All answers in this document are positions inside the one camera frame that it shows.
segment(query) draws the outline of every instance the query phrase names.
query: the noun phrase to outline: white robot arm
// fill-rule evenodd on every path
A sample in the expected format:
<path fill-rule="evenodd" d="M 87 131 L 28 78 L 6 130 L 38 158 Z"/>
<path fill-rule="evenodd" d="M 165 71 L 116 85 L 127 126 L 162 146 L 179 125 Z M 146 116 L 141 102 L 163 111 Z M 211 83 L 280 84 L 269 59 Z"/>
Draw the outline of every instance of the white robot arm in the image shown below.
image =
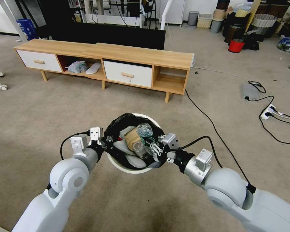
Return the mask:
<path fill-rule="evenodd" d="M 86 136 L 71 138 L 74 155 L 57 163 L 50 173 L 50 184 L 29 204 L 12 232 L 59 232 L 68 220 L 68 208 L 85 186 L 90 171 L 103 152 L 101 128 L 91 128 L 91 141 Z M 199 155 L 180 148 L 175 134 L 159 136 L 152 144 L 156 158 L 166 155 L 169 163 L 188 175 L 203 188 L 209 200 L 237 218 L 249 232 L 290 232 L 290 204 L 267 191 L 249 186 L 240 175 L 229 168 L 210 172 L 212 153 L 203 149 Z"/>

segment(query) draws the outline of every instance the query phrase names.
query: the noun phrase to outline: beige carpet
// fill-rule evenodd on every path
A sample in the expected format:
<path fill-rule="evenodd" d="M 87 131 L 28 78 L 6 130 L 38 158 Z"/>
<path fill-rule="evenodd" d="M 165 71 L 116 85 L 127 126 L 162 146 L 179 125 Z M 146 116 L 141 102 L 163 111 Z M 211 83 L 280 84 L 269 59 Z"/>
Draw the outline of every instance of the beige carpet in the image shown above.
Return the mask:
<path fill-rule="evenodd" d="M 208 30 L 170 26 L 165 49 L 195 53 L 197 67 L 240 75 L 261 82 L 274 105 L 290 114 L 290 53 L 276 48 L 277 36 L 260 44 L 260 51 L 228 52 L 222 35 Z M 11 230 L 29 202 L 48 184 L 60 160 L 59 147 L 72 133 L 108 124 L 125 112 L 154 118 L 166 133 L 176 133 L 182 145 L 203 135 L 212 137 L 220 162 L 239 171 L 208 119 L 186 95 L 47 73 L 23 67 L 13 51 L 17 37 L 0 35 L 0 226 Z M 275 141 L 262 129 L 258 115 L 267 101 L 241 99 L 244 80 L 222 73 L 190 72 L 187 91 L 215 122 L 252 184 L 290 202 L 290 146 Z M 290 125 L 274 119 L 265 125 L 290 142 Z M 202 141 L 187 149 L 198 154 L 210 149 Z M 64 156 L 72 149 L 67 143 Z M 130 175 L 111 165 L 106 155 L 94 169 L 84 194 L 70 208 L 64 231 L 244 231 L 241 224 L 207 200 L 205 192 L 166 163 L 142 175 Z"/>

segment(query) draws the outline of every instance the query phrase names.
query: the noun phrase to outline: chair wheel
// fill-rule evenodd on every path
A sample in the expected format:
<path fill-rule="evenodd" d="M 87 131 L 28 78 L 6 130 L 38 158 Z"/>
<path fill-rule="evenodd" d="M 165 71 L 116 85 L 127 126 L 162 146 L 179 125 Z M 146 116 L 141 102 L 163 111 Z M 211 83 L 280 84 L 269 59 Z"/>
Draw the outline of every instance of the chair wheel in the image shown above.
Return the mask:
<path fill-rule="evenodd" d="M 7 85 L 1 85 L 0 89 L 3 90 L 3 91 L 6 91 L 7 90 Z"/>

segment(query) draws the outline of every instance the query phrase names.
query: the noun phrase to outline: red bucket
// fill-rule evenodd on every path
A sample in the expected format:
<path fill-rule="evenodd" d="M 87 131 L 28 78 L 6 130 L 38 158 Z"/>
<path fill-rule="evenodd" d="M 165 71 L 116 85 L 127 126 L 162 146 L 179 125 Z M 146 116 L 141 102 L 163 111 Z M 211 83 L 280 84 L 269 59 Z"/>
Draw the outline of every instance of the red bucket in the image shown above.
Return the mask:
<path fill-rule="evenodd" d="M 244 47 L 245 42 L 242 40 L 231 40 L 229 52 L 239 53 Z"/>

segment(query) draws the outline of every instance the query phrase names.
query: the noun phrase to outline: blue box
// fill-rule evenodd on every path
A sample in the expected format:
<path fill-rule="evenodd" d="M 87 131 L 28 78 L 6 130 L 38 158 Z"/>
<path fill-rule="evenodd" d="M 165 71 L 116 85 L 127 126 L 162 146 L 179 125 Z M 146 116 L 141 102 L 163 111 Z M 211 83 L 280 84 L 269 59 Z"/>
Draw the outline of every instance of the blue box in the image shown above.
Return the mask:
<path fill-rule="evenodd" d="M 37 39 L 38 35 L 35 32 L 35 28 L 32 24 L 31 19 L 18 19 L 16 20 L 20 29 L 26 35 L 27 40 Z"/>

